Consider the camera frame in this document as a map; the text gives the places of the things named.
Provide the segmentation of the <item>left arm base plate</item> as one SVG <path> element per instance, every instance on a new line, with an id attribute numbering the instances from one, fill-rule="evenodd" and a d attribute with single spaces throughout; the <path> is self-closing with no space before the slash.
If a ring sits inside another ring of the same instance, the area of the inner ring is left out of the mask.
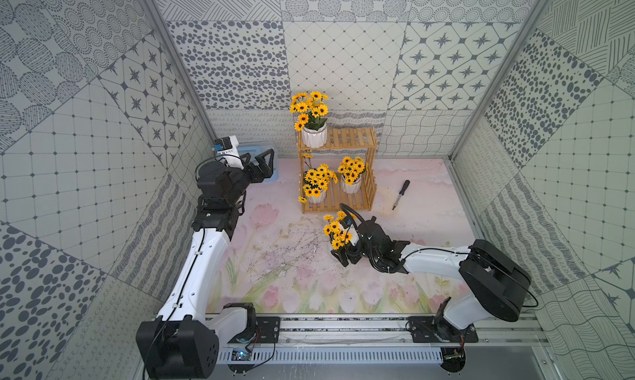
<path id="1" fill-rule="evenodd" d="M 243 345 L 249 343 L 276 344 L 279 341 L 280 326 L 280 317 L 257 316 L 255 320 L 248 320 L 246 330 L 236 335 L 231 343 Z"/>

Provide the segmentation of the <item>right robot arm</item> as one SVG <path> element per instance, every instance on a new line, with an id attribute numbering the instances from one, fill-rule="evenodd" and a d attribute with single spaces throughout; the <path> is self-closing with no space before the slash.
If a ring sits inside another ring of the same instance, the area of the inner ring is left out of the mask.
<path id="1" fill-rule="evenodd" d="M 484 239 L 465 247 L 439 248 L 390 239 L 375 217 L 356 222 L 345 214 L 326 220 L 324 233 L 332 256 L 344 267 L 366 258 L 382 274 L 422 273 L 463 280 L 467 291 L 443 298 L 433 319 L 433 329 L 438 335 L 445 333 L 445 340 L 490 317 L 516 322 L 525 308 L 531 276 Z"/>

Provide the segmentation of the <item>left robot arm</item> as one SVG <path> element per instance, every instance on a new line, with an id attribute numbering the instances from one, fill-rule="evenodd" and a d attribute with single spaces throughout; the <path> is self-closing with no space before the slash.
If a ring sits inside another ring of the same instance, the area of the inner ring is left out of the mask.
<path id="1" fill-rule="evenodd" d="M 228 303 L 211 320 L 206 309 L 213 274 L 244 212 L 246 190 L 272 177 L 274 161 L 272 149 L 256 157 L 229 150 L 196 168 L 201 194 L 187 259 L 155 320 L 142 322 L 137 330 L 142 378 L 208 378 L 223 346 L 257 339 L 256 309 L 251 303 Z"/>

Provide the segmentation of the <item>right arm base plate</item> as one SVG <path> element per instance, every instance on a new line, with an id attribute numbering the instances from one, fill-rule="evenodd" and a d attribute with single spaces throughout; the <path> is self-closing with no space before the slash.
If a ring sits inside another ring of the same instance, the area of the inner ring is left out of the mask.
<path id="1" fill-rule="evenodd" d="M 405 329 L 410 333 L 413 343 L 477 343 L 479 337 L 473 325 L 465 330 L 457 330 L 445 320 L 432 316 L 409 317 Z"/>

